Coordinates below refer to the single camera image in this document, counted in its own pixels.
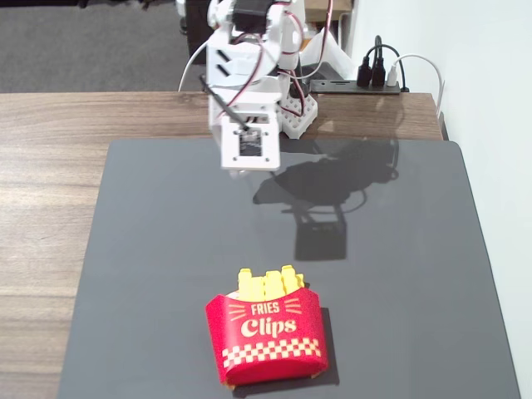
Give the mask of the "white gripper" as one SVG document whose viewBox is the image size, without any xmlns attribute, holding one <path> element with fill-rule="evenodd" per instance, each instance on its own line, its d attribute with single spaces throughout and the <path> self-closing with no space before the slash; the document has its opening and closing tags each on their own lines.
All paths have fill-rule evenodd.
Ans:
<svg viewBox="0 0 532 399">
<path fill-rule="evenodd" d="M 226 109 L 244 112 L 244 119 L 257 117 L 273 123 L 278 133 L 278 103 L 283 96 L 283 81 L 275 70 L 282 58 L 282 33 L 216 31 L 207 41 L 207 87 L 209 130 L 222 136 Z M 232 177 L 246 176 L 245 170 L 231 170 Z"/>
</svg>

